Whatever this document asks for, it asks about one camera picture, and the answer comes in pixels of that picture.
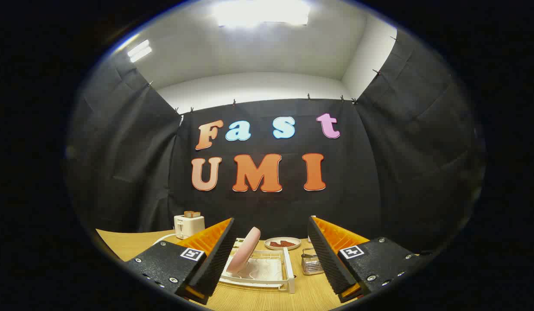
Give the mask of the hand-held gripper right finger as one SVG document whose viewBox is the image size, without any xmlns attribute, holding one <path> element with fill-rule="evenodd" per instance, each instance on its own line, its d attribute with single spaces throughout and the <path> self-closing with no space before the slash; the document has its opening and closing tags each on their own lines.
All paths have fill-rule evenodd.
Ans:
<svg viewBox="0 0 534 311">
<path fill-rule="evenodd" d="M 316 216 L 309 217 L 307 234 L 342 303 L 389 291 L 423 267 L 432 254 L 381 232 L 358 234 Z"/>
</svg>

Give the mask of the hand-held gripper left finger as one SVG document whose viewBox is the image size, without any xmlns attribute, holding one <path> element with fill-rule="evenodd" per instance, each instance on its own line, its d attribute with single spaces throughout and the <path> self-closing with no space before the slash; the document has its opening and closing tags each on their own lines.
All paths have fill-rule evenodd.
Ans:
<svg viewBox="0 0 534 311">
<path fill-rule="evenodd" d="M 233 250 L 237 238 L 233 224 L 230 217 L 179 242 L 159 241 L 124 265 L 169 295 L 205 305 Z"/>
</svg>

